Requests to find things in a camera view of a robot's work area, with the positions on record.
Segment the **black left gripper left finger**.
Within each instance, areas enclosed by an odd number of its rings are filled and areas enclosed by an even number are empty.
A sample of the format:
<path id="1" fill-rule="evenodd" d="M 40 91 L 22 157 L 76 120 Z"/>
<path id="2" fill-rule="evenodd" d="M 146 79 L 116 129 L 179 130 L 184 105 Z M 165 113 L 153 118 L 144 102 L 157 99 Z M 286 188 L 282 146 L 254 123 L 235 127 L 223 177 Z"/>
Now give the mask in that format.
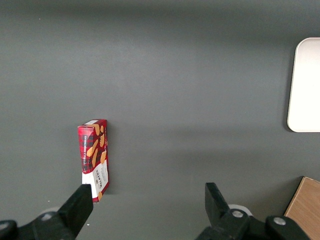
<path id="1" fill-rule="evenodd" d="M 18 226 L 12 219 L 0 222 L 2 240 L 74 240 L 93 211 L 92 188 L 82 184 L 58 210 L 47 210 Z"/>

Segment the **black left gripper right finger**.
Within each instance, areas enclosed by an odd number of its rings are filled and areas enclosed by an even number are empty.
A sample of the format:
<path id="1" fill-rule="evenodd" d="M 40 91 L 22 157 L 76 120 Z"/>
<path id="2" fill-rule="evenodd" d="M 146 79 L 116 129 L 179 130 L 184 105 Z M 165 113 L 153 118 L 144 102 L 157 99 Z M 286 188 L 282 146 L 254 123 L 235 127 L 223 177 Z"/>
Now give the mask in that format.
<path id="1" fill-rule="evenodd" d="M 308 240 L 291 218 L 270 215 L 264 222 L 238 207 L 229 207 L 214 182 L 205 184 L 205 210 L 210 222 L 198 240 Z"/>

